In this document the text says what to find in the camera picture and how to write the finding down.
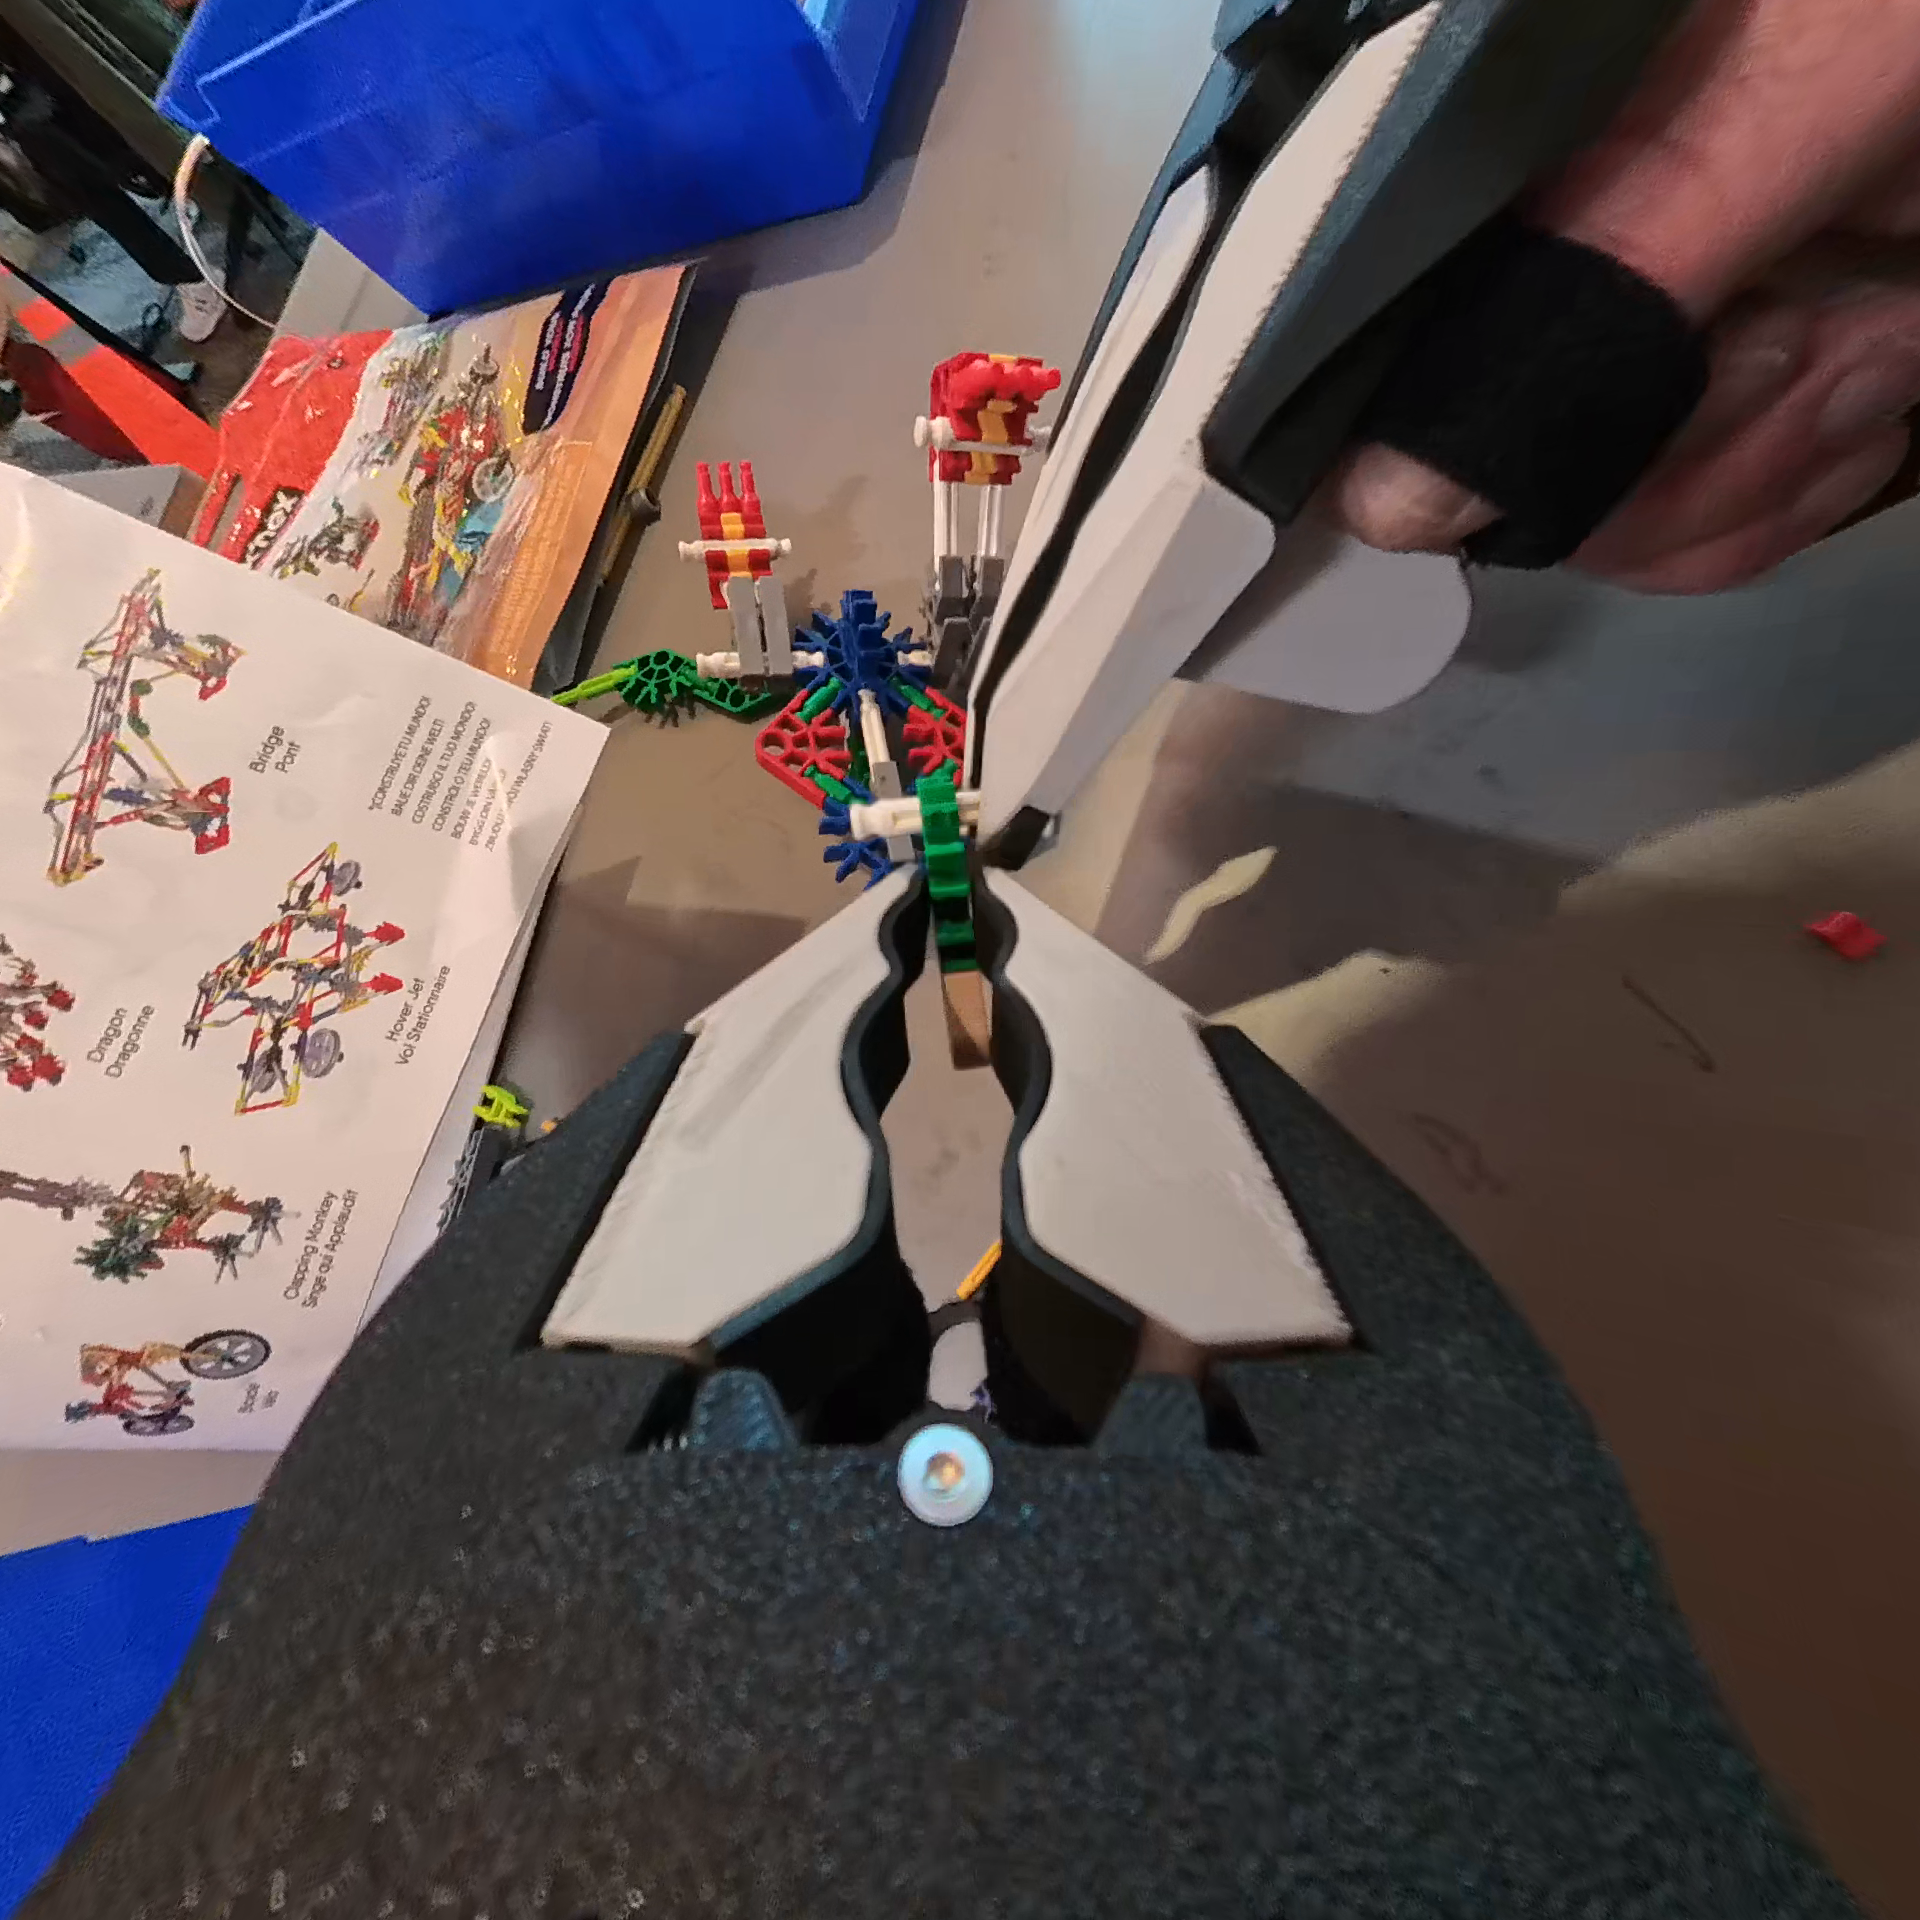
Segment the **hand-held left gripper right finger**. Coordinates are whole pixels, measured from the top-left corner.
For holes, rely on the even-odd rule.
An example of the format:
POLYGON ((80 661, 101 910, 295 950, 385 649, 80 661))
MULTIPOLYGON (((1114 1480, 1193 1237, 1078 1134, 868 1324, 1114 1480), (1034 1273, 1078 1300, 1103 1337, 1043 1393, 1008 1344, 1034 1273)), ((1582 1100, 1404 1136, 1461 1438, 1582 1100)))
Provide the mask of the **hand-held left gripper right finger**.
POLYGON ((1037 1383, 1326 1352, 1351 1316, 1204 1021, 1008 874, 975 899, 990 1063, 1012 1106, 1000 1260, 1037 1383))

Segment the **colourful toy construction model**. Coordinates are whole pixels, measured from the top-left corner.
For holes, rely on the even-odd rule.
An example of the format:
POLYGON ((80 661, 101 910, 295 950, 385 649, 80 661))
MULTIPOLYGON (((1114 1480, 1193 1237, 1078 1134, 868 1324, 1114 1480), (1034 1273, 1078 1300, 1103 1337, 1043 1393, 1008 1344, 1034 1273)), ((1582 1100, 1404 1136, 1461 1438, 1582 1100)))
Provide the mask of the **colourful toy construction model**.
POLYGON ((558 706, 619 701, 649 716, 710 706, 758 723, 758 765, 818 819, 837 879, 878 882, 919 859, 919 839, 851 839, 847 806, 916 793, 926 771, 961 790, 964 678, 987 635, 1008 573, 1008 496, 1043 453, 1043 401, 1062 370, 1041 354, 954 351, 930 370, 912 441, 931 493, 926 631, 898 630, 871 589, 845 589, 834 611, 812 610, 785 653, 771 619, 781 540, 764 530, 751 463, 698 468, 702 540, 682 548, 708 566, 723 611, 761 617, 764 649, 684 654, 655 649, 567 684, 558 706))

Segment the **yellow rod with grey connector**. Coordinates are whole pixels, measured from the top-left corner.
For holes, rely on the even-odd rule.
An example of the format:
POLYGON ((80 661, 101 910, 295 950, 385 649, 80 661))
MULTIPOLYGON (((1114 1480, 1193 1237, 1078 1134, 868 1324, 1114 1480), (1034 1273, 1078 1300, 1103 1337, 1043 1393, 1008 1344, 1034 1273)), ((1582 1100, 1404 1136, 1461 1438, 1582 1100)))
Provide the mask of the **yellow rod with grey connector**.
POLYGON ((609 498, 602 526, 598 530, 595 548, 595 573, 590 573, 590 599, 598 599, 624 566, 624 555, 630 544, 659 522, 659 477, 676 451, 682 433, 682 418, 687 407, 687 387, 673 383, 659 401, 651 428, 646 431, 646 442, 635 445, 632 468, 624 480, 619 493, 609 498))

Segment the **large model picture poster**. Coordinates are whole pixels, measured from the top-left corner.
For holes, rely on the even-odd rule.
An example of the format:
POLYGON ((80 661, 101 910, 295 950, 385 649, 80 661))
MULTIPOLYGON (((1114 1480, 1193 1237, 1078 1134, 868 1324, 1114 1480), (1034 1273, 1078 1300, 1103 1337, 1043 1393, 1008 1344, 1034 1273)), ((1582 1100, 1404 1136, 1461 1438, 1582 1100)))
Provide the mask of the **large model picture poster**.
POLYGON ((5 1451, 282 1451, 607 734, 5 468, 5 1451))

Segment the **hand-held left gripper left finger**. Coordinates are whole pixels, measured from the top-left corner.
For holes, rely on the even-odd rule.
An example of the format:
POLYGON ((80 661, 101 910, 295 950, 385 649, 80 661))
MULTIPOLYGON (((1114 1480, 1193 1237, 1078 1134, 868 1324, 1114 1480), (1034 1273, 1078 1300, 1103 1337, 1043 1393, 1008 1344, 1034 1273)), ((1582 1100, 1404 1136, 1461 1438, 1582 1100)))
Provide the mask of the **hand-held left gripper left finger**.
POLYGON ((922 960, 926 886, 888 877, 684 1023, 542 1325, 549 1350, 774 1383, 874 1363, 912 1289, 880 1115, 922 960))

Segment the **blue flat panel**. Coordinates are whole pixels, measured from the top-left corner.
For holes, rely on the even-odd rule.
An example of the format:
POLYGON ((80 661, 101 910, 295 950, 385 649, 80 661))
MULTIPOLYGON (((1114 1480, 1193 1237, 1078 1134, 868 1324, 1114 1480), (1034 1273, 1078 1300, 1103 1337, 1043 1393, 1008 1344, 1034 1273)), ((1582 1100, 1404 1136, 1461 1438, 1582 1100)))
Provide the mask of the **blue flat panel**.
POLYGON ((5 1553, 5 1916, 158 1715, 247 1519, 236 1507, 5 1553))

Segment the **green fan-shaped connector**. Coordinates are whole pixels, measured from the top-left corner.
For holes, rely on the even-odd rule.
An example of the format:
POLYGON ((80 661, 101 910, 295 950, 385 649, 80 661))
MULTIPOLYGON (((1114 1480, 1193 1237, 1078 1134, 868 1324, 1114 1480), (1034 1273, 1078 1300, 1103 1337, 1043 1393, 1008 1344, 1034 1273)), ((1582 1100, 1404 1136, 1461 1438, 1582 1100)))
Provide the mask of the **green fan-shaped connector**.
POLYGON ((979 972, 971 922, 971 845, 953 771, 926 771, 916 784, 922 891, 942 974, 979 972))

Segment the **blue plastic bin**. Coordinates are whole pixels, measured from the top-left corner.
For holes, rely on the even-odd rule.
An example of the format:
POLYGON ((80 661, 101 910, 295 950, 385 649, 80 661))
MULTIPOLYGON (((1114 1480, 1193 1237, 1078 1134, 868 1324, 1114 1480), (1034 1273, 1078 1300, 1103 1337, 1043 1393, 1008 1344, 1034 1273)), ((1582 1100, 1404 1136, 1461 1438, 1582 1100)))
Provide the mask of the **blue plastic bin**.
POLYGON ((200 2, 158 112, 438 316, 865 196, 916 2, 200 2))

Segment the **person's right hand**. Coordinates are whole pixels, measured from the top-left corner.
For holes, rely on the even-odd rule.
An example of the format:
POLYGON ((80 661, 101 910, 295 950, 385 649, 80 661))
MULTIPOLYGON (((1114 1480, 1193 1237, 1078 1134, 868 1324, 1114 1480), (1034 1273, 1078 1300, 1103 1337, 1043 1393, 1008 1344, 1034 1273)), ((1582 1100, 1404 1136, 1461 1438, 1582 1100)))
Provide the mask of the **person's right hand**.
POLYGON ((1699 596, 1915 489, 1918 2, 1692 2, 1436 275, 1329 515, 1699 596))

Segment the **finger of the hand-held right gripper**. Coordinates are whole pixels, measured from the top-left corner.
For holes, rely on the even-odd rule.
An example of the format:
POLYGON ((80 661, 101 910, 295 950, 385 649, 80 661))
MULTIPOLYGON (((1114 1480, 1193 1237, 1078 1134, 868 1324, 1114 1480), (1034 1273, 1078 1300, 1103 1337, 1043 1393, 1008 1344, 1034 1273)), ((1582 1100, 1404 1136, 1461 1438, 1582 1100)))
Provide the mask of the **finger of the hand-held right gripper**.
POLYGON ((1136 238, 971 665, 980 848, 1034 848, 1274 555, 1204 431, 1284 291, 1284 184, 1193 167, 1136 238))
POLYGON ((1247 501, 1307 501, 1404 335, 1449 241, 1411 207, 1451 89, 1451 2, 1281 5, 1242 131, 1263 145, 1193 301, 1198 445, 1247 501))

